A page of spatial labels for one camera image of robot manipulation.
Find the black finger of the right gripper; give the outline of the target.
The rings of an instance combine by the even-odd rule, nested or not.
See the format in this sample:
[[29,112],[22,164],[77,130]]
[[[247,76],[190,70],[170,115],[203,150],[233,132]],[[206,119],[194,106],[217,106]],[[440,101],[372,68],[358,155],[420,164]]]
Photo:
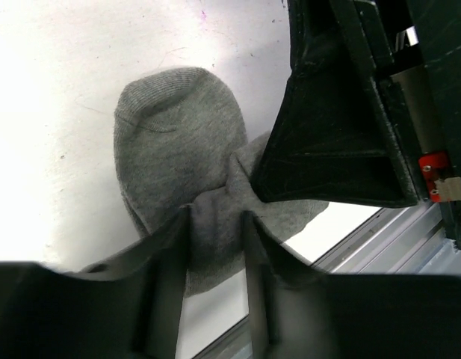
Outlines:
[[383,104],[361,74],[333,1],[290,1],[291,74],[252,187],[264,202],[418,203]]

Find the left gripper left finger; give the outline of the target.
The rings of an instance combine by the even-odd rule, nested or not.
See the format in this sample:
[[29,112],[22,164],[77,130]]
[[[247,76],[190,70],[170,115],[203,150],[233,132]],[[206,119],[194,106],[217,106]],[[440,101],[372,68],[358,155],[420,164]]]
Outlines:
[[77,273],[0,262],[0,358],[174,358],[188,211]]

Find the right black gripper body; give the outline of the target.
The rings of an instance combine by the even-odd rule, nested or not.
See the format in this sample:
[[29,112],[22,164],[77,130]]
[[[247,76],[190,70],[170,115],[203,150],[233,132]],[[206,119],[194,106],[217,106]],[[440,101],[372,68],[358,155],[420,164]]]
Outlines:
[[354,1],[387,90],[408,111],[419,166],[433,202],[461,201],[461,1]]

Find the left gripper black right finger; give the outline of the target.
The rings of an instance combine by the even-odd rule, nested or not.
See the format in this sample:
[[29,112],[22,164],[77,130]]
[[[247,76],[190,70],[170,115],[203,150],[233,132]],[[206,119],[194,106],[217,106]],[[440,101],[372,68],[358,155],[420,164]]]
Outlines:
[[242,216],[255,358],[461,358],[461,276],[328,274]]

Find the grey sock with black stripes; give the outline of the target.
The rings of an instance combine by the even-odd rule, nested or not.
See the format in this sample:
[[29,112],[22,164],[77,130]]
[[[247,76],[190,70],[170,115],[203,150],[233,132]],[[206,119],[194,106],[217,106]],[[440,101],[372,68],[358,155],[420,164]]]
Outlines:
[[242,212],[253,212],[284,242],[328,206],[257,197],[250,180],[269,136],[248,140],[233,92],[206,69],[173,68],[129,83],[114,118],[117,179],[139,234],[152,235],[180,209],[191,211],[186,296],[243,269]]

